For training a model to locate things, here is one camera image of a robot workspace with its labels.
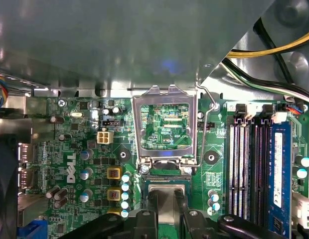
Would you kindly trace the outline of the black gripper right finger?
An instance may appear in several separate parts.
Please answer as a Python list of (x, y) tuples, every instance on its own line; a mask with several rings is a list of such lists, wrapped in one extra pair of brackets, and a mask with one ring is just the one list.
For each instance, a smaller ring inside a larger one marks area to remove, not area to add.
[(225, 214), (215, 222), (203, 212), (191, 210), (187, 199), (179, 189), (174, 191), (175, 223), (181, 239), (282, 239), (283, 236), (247, 221)]

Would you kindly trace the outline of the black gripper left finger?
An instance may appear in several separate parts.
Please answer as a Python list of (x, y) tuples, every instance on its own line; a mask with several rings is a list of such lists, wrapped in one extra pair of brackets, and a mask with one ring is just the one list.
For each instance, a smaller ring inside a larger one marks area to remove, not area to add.
[(62, 239), (156, 239), (158, 238), (158, 191), (148, 195), (147, 207), (131, 211), (122, 219), (117, 214), (104, 214), (63, 235)]

